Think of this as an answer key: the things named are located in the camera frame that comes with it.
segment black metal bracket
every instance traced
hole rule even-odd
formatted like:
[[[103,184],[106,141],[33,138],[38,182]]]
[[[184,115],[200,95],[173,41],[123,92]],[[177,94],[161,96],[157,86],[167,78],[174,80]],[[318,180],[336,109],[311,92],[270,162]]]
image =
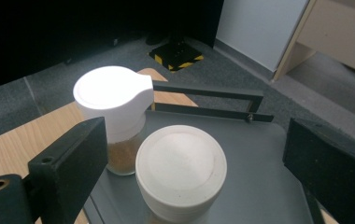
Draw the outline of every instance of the black metal bracket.
[[[338,130],[291,119],[283,161],[338,223],[355,223],[355,140]]]
[[[263,100],[262,91],[192,84],[188,85],[164,81],[153,81],[153,89],[155,91],[176,92],[249,101],[248,107],[244,112],[160,103],[155,104],[155,110],[157,111],[213,116],[227,119],[245,119],[248,121],[256,120],[264,122],[271,122],[274,118],[272,115],[256,114]]]
[[[0,176],[0,223],[73,223],[106,165],[104,118],[77,124],[28,162],[24,179]]]

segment white container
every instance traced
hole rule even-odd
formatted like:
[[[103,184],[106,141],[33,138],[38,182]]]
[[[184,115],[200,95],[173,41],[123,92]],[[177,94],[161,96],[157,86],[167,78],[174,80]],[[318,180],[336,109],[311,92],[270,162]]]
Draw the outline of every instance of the white container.
[[[135,172],[135,156],[145,138],[146,109],[154,101],[151,76],[121,66],[94,69],[73,89],[85,119],[104,117],[107,169],[117,175]]]
[[[136,156],[136,180],[146,204],[172,223],[204,220],[226,175],[219,143],[192,126],[161,128],[145,139]]]

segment gray plastic surface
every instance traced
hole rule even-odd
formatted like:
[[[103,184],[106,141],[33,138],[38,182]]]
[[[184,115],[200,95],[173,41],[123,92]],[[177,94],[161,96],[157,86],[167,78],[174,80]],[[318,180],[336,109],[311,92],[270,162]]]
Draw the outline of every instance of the gray plastic surface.
[[[209,210],[208,224],[313,223],[300,182],[283,165],[286,133],[281,127],[266,122],[147,112],[148,135],[175,124],[209,133],[226,155],[227,177]],[[135,175],[118,176],[105,170],[84,210],[93,224],[154,223]]]

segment floor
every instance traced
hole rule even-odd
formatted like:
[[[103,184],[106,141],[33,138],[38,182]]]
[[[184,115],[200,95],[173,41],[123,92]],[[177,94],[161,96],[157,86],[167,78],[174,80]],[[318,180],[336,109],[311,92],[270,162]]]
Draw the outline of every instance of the floor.
[[[317,52],[270,85],[355,138],[355,70]]]

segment black bar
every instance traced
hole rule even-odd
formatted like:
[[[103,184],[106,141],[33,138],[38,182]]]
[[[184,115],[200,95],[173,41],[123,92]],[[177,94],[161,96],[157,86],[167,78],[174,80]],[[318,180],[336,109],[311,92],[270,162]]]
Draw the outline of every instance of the black bar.
[[[262,121],[271,122],[274,118],[272,115],[251,114],[248,112],[236,112],[230,110],[209,109],[197,106],[188,105],[170,105],[170,104],[155,104],[155,111],[163,111],[177,114],[191,114],[200,116],[210,116],[225,119],[244,119],[247,121]]]
[[[314,224],[325,224],[325,220],[323,219],[323,215],[320,211],[320,206],[317,199],[311,194],[311,192],[309,192],[305,186],[303,186],[303,190],[305,193],[306,203],[308,204],[309,212],[311,213]]]
[[[73,223],[106,165],[104,118],[82,121],[29,161],[25,178],[41,189],[42,223]]]
[[[238,88],[223,88],[215,86],[200,86],[190,84],[179,84],[165,81],[153,81],[153,89],[155,91],[178,92],[184,94],[214,96],[220,98],[230,98],[238,100],[250,101],[247,111],[256,113],[260,103],[263,100],[263,92],[255,90],[245,90]]]

